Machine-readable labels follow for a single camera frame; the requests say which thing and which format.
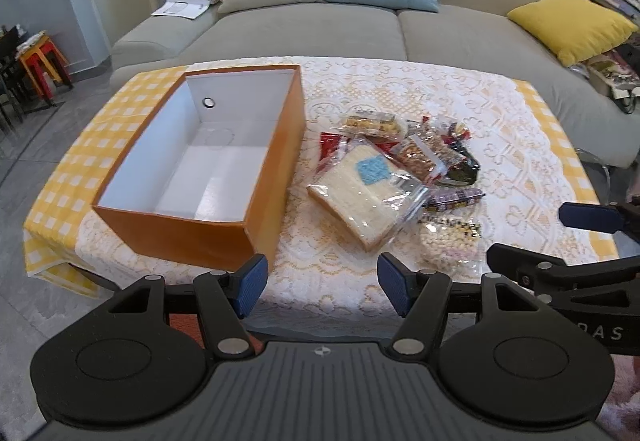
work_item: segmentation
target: table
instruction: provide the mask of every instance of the table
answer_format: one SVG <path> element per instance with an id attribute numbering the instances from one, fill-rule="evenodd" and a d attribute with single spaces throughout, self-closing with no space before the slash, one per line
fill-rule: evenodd
<path id="1" fill-rule="evenodd" d="M 595 203 L 572 145 L 530 84 L 502 76 L 387 60 L 277 57 L 225 60 L 137 75 L 97 114 L 61 160 L 25 222 L 27 272 L 78 293 L 100 289 L 67 263 L 125 287 L 157 273 L 167 283 L 191 281 L 206 268 L 136 255 L 91 211 L 108 167 L 140 123 L 186 70 L 298 63 L 308 127 L 290 188 L 275 266 L 249 327 L 278 325 L 326 335 L 388 335 L 399 318 L 376 278 L 377 252 L 364 253 L 337 233 L 332 219 L 306 196 L 318 160 L 319 132 L 356 107 L 417 119 L 424 113 L 467 123 L 470 151 L 482 165 L 488 193 L 475 209 L 485 245 L 543 251 L 568 264 L 617 257 L 610 235 L 558 222 L 564 201 Z M 413 269 L 422 267 L 417 240 L 403 230 L 385 248 Z"/>

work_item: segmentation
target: beige sofa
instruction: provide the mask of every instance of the beige sofa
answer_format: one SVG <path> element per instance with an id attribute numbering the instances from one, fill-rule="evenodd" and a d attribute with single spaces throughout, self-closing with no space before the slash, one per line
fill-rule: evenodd
<path id="1" fill-rule="evenodd" d="M 440 13 L 352 4 L 288 4 L 190 21 L 147 19 L 116 43 L 111 84 L 142 71 L 259 56 L 409 60 L 496 73 L 533 84 L 572 144 L 628 166 L 640 148 L 640 114 L 623 114 L 508 20 L 538 0 L 438 0 Z"/>

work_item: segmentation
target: floor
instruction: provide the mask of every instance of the floor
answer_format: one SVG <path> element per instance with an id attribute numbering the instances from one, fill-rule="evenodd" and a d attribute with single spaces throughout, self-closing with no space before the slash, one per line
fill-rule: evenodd
<path id="1" fill-rule="evenodd" d="M 22 223 L 57 162 L 85 125 L 110 98 L 107 72 L 60 89 L 58 107 L 30 114 L 18 136 L 0 134 L 0 433 L 22 441 L 43 422 L 29 378 L 37 348 L 99 301 L 44 281 L 28 278 L 22 258 Z M 606 194 L 600 169 L 587 166 L 601 198 Z M 630 171 L 612 176 L 610 199 L 624 200 Z M 640 246 L 616 236 L 622 257 L 640 255 Z"/>

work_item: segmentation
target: paper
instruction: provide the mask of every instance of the paper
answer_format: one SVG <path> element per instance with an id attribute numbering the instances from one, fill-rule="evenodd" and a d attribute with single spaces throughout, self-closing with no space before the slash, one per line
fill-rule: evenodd
<path id="1" fill-rule="evenodd" d="M 193 20 L 206 12 L 210 4 L 210 0 L 166 0 L 165 4 L 151 15 L 184 17 Z"/>

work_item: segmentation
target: cardboard box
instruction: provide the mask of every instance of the cardboard box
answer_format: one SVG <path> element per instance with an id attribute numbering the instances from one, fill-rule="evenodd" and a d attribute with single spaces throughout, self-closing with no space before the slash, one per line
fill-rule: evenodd
<path id="1" fill-rule="evenodd" d="M 141 255 L 234 271 L 263 253 L 273 265 L 304 131 L 299 66 L 185 73 L 93 208 Z"/>

